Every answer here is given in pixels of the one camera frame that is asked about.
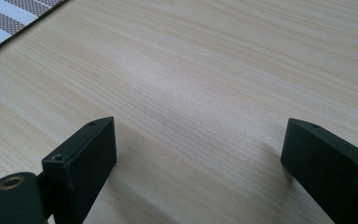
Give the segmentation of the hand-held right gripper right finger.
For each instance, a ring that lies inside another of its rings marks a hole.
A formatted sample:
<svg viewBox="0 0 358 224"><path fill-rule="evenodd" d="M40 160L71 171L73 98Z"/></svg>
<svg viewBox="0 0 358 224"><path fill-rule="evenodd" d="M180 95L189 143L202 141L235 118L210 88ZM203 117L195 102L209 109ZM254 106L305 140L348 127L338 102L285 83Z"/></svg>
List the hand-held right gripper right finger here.
<svg viewBox="0 0 358 224"><path fill-rule="evenodd" d="M319 125L289 119L281 163L336 224L358 224L358 147Z"/></svg>

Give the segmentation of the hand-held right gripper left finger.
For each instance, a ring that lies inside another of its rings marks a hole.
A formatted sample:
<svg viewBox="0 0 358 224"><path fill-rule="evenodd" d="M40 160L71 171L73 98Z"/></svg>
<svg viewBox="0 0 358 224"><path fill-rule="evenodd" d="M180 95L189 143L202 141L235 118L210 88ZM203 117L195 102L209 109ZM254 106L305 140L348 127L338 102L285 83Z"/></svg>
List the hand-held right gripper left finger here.
<svg viewBox="0 0 358 224"><path fill-rule="evenodd" d="M84 125L42 160L45 213L56 224L82 224L116 162L114 119Z"/></svg>

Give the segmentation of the grey white striped placemat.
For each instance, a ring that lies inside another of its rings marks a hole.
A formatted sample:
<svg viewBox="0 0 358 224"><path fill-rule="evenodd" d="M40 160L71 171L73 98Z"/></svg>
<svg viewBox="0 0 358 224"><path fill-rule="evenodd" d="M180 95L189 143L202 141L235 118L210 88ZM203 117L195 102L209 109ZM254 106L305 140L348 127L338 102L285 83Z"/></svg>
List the grey white striped placemat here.
<svg viewBox="0 0 358 224"><path fill-rule="evenodd" d="M0 45L66 0L0 0Z"/></svg>

